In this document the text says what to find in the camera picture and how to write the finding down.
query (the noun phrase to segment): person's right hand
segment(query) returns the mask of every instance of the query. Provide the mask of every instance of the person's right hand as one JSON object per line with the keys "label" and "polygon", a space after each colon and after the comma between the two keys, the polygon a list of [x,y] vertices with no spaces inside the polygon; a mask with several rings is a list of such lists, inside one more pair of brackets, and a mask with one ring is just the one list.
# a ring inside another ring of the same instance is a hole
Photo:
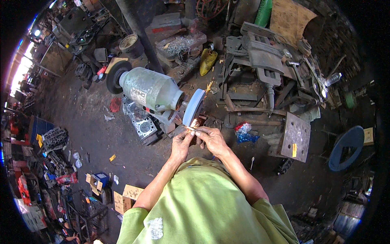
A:
{"label": "person's right hand", "polygon": [[196,130],[195,135],[206,143],[208,150],[214,156],[220,158],[229,151],[229,147],[226,145],[219,129],[201,126]]}

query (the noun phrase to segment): black grinding wheel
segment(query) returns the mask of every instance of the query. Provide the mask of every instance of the black grinding wheel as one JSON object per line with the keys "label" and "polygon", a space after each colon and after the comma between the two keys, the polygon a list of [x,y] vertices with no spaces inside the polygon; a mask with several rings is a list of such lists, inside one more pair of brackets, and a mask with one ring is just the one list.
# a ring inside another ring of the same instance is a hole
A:
{"label": "black grinding wheel", "polygon": [[107,89],[112,94],[119,94],[123,92],[122,87],[119,85],[119,78],[123,72],[130,71],[132,66],[129,62],[122,60],[114,64],[107,74]]}

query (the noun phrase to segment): red rag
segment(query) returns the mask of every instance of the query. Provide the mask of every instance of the red rag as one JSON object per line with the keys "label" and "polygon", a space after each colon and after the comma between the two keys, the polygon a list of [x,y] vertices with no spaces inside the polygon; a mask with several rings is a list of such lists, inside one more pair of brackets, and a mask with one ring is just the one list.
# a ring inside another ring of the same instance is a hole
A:
{"label": "red rag", "polygon": [[238,131],[245,123],[247,123],[246,121],[242,121],[240,123],[238,123],[235,127],[234,127],[234,131]]}
{"label": "red rag", "polygon": [[120,98],[113,98],[111,99],[111,104],[110,104],[110,111],[112,113],[116,113],[119,111],[119,108],[121,106],[122,99]]}

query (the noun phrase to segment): grinding wheel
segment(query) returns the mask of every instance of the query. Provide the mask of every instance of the grinding wheel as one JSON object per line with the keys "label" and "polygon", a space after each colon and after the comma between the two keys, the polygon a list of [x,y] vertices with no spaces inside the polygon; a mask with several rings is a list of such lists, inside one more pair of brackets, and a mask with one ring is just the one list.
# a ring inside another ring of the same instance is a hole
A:
{"label": "grinding wheel", "polygon": [[200,109],[203,106],[203,99],[206,92],[202,89],[197,89],[192,95],[191,100],[188,102],[186,112],[183,116],[183,125],[190,126],[195,116],[199,114]]}
{"label": "grinding wheel", "polygon": [[111,67],[106,80],[109,92],[112,94],[119,94],[123,92],[122,87],[119,85],[119,78],[124,72],[130,71],[131,69],[131,64],[125,60],[119,61]]}

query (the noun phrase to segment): plastic water bottle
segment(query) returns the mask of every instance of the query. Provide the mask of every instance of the plastic water bottle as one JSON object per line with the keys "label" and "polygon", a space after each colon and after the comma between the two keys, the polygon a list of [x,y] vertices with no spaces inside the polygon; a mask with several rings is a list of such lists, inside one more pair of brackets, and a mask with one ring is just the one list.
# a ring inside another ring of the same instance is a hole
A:
{"label": "plastic water bottle", "polygon": [[329,79],[325,80],[325,83],[324,83],[325,86],[328,87],[331,84],[336,83],[337,81],[339,81],[341,79],[341,76],[342,76],[341,73],[334,73],[331,77],[329,77]]}

